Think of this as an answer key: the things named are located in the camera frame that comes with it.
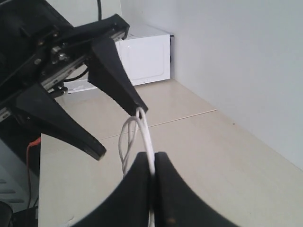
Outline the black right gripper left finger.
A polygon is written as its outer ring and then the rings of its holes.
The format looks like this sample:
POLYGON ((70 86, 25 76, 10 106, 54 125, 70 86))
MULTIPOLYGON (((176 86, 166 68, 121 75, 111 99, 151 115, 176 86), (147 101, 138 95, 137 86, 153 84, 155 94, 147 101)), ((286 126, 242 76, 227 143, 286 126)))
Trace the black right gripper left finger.
POLYGON ((139 152, 120 184, 74 227, 147 227, 150 210, 147 154, 139 152))

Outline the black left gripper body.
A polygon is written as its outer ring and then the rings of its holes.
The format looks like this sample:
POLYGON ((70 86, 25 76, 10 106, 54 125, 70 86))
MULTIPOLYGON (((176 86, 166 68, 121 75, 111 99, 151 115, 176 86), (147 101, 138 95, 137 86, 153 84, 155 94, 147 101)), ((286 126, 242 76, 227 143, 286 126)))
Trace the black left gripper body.
POLYGON ((119 15, 74 27, 45 0, 0 3, 0 116, 14 116, 14 98, 34 84, 54 99, 66 78, 86 65, 93 41, 126 39, 119 15))

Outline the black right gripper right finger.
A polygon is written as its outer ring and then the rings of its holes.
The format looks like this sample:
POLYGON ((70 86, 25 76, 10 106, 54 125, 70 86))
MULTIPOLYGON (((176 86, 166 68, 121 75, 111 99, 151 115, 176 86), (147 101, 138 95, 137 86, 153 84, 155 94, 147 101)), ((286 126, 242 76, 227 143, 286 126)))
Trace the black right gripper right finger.
POLYGON ((154 218, 156 227, 235 227, 206 204, 179 175, 167 153, 155 154, 154 218))

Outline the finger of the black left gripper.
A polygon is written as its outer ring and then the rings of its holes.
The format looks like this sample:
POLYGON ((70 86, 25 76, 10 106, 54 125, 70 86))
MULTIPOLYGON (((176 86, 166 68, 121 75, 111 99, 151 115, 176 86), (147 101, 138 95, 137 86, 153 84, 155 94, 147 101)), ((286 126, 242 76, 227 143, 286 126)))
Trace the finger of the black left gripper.
POLYGON ((88 68, 88 82, 111 97, 130 116, 135 115, 138 107, 148 111, 122 65, 112 38, 93 41, 88 68))
POLYGON ((106 148, 74 121, 39 84, 14 98, 14 117, 28 129, 64 141, 100 160, 106 148))

